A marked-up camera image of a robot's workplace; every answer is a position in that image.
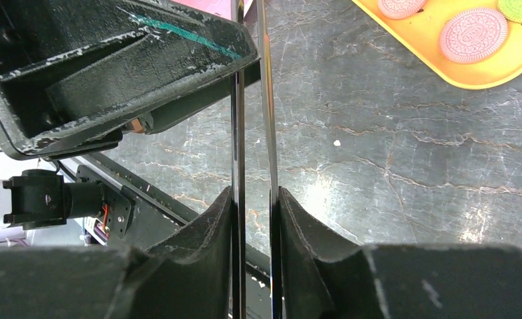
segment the teal mark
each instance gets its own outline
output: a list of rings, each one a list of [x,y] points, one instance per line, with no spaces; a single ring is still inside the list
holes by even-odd
[[[225,56],[229,56],[230,58],[232,58],[234,60],[241,58],[241,56],[239,54],[235,53],[234,51],[221,47],[221,46],[217,45],[216,43],[208,40],[205,37],[201,37],[200,35],[196,35],[185,29],[181,29],[175,25],[172,25],[171,23],[155,20],[155,19],[148,18],[148,17],[143,17],[141,15],[134,15],[132,17],[134,19],[136,19],[136,22],[143,23],[144,25],[148,25],[150,27],[174,32],[177,35],[180,35],[181,37],[183,37],[185,39],[205,45],[213,50],[216,50],[216,51],[222,53]]]

